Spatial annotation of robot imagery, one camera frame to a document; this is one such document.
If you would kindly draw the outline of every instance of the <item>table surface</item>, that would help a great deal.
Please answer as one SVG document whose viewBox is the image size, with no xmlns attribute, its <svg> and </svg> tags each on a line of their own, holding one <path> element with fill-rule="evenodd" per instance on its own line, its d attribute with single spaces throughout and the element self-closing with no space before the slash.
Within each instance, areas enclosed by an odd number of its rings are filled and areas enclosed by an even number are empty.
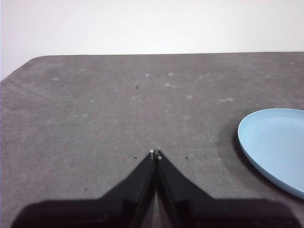
<svg viewBox="0 0 304 228">
<path fill-rule="evenodd" d="M 154 148 L 211 196 L 281 201 L 304 225 L 236 135 L 303 95 L 304 52 L 35 58 L 1 81 L 1 227 L 30 203 L 101 197 Z"/>
</svg>

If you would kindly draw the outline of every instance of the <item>plate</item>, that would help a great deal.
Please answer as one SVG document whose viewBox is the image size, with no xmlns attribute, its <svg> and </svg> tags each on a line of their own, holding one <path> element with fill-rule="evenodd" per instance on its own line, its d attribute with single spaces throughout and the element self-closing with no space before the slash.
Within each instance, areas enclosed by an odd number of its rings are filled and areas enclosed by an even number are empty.
<svg viewBox="0 0 304 228">
<path fill-rule="evenodd" d="M 273 108 L 254 112 L 241 121 L 237 134 L 256 169 L 304 199 L 304 111 Z"/>
</svg>

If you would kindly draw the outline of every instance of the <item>debris speck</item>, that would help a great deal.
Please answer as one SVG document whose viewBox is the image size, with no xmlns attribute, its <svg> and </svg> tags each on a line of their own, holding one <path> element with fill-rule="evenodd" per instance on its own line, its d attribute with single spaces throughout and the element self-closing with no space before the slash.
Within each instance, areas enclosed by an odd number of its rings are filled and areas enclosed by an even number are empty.
<svg viewBox="0 0 304 228">
<path fill-rule="evenodd" d="M 219 99 L 218 101 L 220 101 L 220 102 L 227 102 L 227 101 L 232 102 L 232 101 L 234 101 L 234 99 L 232 97 L 226 97 L 226 98 L 223 98 L 223 99 Z"/>
<path fill-rule="evenodd" d="M 171 85 L 169 83 L 166 83 L 166 87 L 176 88 L 176 85 Z"/>
<path fill-rule="evenodd" d="M 184 119 L 185 119 L 185 120 L 190 120 L 190 119 L 191 119 L 191 117 L 190 117 L 190 116 L 188 116 L 188 115 L 185 115 L 185 116 L 184 116 Z"/>
</svg>

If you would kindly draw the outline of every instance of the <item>light blue plate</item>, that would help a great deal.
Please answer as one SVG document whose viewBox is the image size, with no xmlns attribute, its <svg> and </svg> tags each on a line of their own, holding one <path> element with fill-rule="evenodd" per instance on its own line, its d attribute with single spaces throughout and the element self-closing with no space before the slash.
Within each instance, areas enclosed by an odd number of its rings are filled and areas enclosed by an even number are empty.
<svg viewBox="0 0 304 228">
<path fill-rule="evenodd" d="M 250 162 L 274 184 L 304 199 L 304 111 L 274 108 L 246 116 L 238 139 Z"/>
</svg>

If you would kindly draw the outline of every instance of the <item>white wall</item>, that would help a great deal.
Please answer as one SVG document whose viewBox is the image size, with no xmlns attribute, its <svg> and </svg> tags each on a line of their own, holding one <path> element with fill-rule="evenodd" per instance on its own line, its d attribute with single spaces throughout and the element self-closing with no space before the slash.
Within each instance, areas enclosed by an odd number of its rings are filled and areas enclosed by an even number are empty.
<svg viewBox="0 0 304 228">
<path fill-rule="evenodd" d="M 1 1 L 1 78 L 44 55 L 303 50 L 304 0 Z"/>
</svg>

